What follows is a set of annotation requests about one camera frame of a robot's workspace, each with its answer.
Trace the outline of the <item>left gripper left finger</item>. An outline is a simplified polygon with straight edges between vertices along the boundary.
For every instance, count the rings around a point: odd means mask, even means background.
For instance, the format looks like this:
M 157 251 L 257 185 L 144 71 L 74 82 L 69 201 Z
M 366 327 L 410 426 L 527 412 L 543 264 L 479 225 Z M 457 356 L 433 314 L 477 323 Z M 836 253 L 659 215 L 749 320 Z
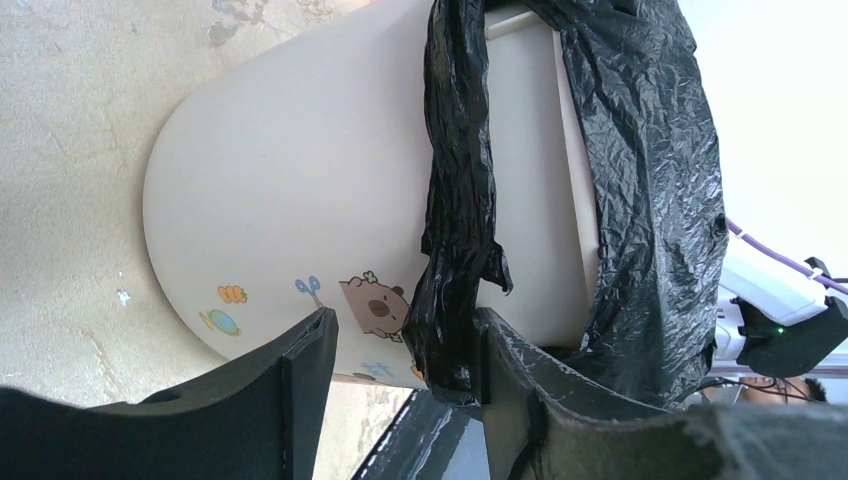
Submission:
M 269 343 L 137 404 L 79 408 L 5 388 L 5 479 L 308 479 L 338 323 L 315 311 Z

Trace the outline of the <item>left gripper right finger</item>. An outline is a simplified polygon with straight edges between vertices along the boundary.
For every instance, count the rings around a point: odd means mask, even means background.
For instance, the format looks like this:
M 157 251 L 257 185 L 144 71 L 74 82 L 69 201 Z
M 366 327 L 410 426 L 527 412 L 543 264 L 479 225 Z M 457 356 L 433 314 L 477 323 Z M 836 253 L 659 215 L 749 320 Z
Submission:
M 474 388 L 494 479 L 843 479 L 843 406 L 707 405 L 623 397 L 475 312 Z

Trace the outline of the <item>black plastic trash bag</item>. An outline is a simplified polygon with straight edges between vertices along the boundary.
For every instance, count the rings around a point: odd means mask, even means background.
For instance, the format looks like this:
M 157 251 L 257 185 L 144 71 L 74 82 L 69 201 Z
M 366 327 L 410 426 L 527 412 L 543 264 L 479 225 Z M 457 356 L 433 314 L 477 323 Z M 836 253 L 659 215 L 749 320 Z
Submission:
M 532 1 L 557 33 L 594 187 L 599 277 L 588 342 L 566 364 L 672 409 L 707 375 L 728 226 L 719 142 L 675 1 Z M 478 403 L 472 310 L 481 281 L 510 292 L 495 239 L 485 3 L 436 1 L 423 56 L 433 150 L 421 250 L 402 330 L 440 401 Z

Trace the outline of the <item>beige round trash bin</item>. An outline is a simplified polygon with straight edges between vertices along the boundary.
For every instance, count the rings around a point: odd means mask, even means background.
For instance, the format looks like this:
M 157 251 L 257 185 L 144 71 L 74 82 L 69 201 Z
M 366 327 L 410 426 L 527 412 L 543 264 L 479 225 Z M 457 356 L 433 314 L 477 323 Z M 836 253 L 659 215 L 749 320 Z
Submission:
M 428 262 L 430 9 L 366 6 L 208 82 L 164 125 L 143 191 L 149 256 L 179 318 L 224 357 L 328 307 L 336 380 L 423 386 L 401 325 Z M 478 302 L 536 345 L 575 349 L 599 241 L 563 50 L 521 5 L 483 29 L 496 238 L 514 287 L 482 283 Z

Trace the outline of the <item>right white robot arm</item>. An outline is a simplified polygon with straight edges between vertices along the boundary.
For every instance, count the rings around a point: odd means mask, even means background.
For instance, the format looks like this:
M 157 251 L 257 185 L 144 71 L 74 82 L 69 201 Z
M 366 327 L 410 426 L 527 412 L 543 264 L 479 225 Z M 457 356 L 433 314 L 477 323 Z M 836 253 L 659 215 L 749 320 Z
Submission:
M 729 229 L 713 374 L 846 377 L 846 279 L 816 257 L 796 261 Z

